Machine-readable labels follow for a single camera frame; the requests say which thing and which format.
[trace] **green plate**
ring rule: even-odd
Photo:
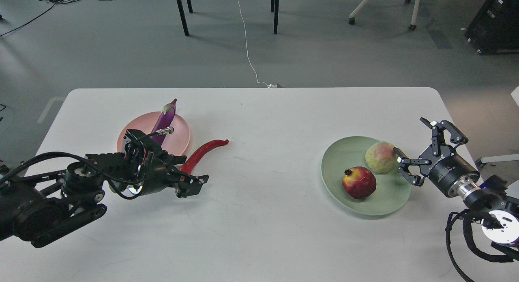
[[[364,158],[371,145],[379,140],[363,136],[343,138],[333,143],[324,153],[321,175],[332,195],[351,210],[364,215],[384,215],[403,206],[411,192],[411,184],[395,169],[387,174],[374,173],[376,190],[364,200],[356,200],[342,185],[344,170],[356,166],[369,168]]]

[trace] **red chili pepper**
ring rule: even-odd
[[[196,151],[187,159],[187,161],[180,166],[179,170],[191,174],[191,171],[195,165],[202,159],[207,152],[215,149],[216,147],[224,146],[229,143],[229,140],[213,140],[200,146]]]

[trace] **black cable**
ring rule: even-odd
[[[460,213],[458,213],[458,212],[451,212],[449,214],[449,218],[447,220],[447,227],[445,227],[445,243],[447,244],[447,252],[449,254],[450,261],[452,262],[452,264],[454,266],[454,269],[456,269],[456,271],[461,276],[461,278],[463,278],[463,280],[465,280],[466,282],[474,282],[474,280],[469,278],[469,276],[467,276],[465,274],[465,272],[463,272],[461,270],[461,268],[458,266],[458,263],[456,263],[456,260],[454,260],[452,249],[450,248],[450,231],[453,228],[454,222],[456,222],[456,220],[458,220],[460,217],[462,217],[468,211],[469,211],[468,209],[465,209],[465,210],[463,210]]]
[[[2,105],[2,104],[0,104],[0,106],[2,106],[2,109],[0,110],[0,112],[1,112],[2,110],[5,110],[5,108],[7,108],[6,105]]]
[[[74,2],[79,2],[81,0],[68,0],[68,1],[64,1],[64,2],[58,2],[58,4],[70,4],[70,3],[74,3]]]
[[[28,23],[24,24],[24,25],[21,25],[13,30],[10,30],[10,31],[7,31],[5,34],[0,34],[0,37],[2,36],[5,36],[6,34],[9,34],[10,32],[13,32],[15,30],[18,30],[18,29],[21,29],[22,27],[28,25],[29,23],[35,21],[37,18],[39,18],[40,16],[44,15],[45,13],[49,12],[54,6],[56,6],[56,3],[54,3],[50,8],[48,8],[47,10],[45,10],[45,12],[43,12],[42,14],[38,15],[37,17],[34,17],[31,21],[29,21]]]
[[[117,186],[115,186],[115,184],[113,184],[112,180],[108,179],[106,180],[108,182],[108,185],[112,188],[112,190],[121,198],[125,199],[125,200],[133,200],[135,199],[136,197],[139,197],[141,194],[142,194],[142,189],[139,193],[131,196],[131,197],[128,197],[126,195],[124,195],[120,189],[117,188]]]
[[[119,179],[117,177],[113,177],[113,176],[105,173],[104,171],[102,171],[98,167],[96,167],[95,164],[93,164],[92,162],[90,162],[86,158],[82,158],[82,157],[80,157],[78,155],[74,155],[74,154],[70,154],[70,153],[66,153],[66,152],[57,152],[57,151],[55,151],[55,152],[46,152],[46,153],[42,153],[40,155],[37,155],[37,156],[31,158],[28,161],[24,161],[21,165],[19,165],[17,168],[13,169],[12,171],[9,171],[7,174],[5,174],[0,179],[0,191],[2,189],[6,188],[7,186],[9,186],[7,181],[9,181],[12,177],[17,175],[18,173],[20,173],[24,169],[26,169],[26,168],[34,165],[34,164],[37,164],[39,162],[42,162],[42,161],[45,161],[45,160],[49,160],[49,159],[52,159],[52,158],[58,158],[58,157],[74,158],[75,160],[78,160],[79,162],[81,162],[85,166],[93,169],[97,173],[100,173],[101,175],[105,176],[107,179],[113,180],[113,181],[121,183],[121,184],[135,185],[135,184],[139,184],[142,181],[144,181],[144,178],[136,180],[136,181],[127,181],[127,180]]]
[[[155,131],[155,132],[152,132],[152,133],[150,133],[150,134],[146,134],[146,135],[144,135],[144,136],[141,136],[141,137],[139,137],[139,138],[137,138],[137,139],[135,139],[135,140],[132,140],[132,142],[136,142],[136,141],[142,140],[142,139],[144,139],[144,138],[150,138],[150,137],[152,137],[152,136],[157,136],[158,134],[159,134],[159,133],[158,133],[157,131]]]

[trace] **pear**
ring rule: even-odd
[[[393,151],[395,146],[391,143],[380,141],[373,144],[366,151],[366,163],[376,173],[388,173],[397,166],[397,154]]]

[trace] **black table leg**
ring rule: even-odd
[[[187,0],[187,9],[189,9],[189,13],[193,13],[193,6],[191,6],[191,0]]]
[[[182,0],[176,0],[178,5],[178,12],[180,12],[180,20],[182,21],[182,27],[184,28],[184,34],[188,37],[189,31],[187,30],[186,15],[184,14],[184,7],[182,6]]]
[[[270,0],[270,11],[274,12],[274,0]]]
[[[274,0],[274,34],[278,34],[279,0]]]

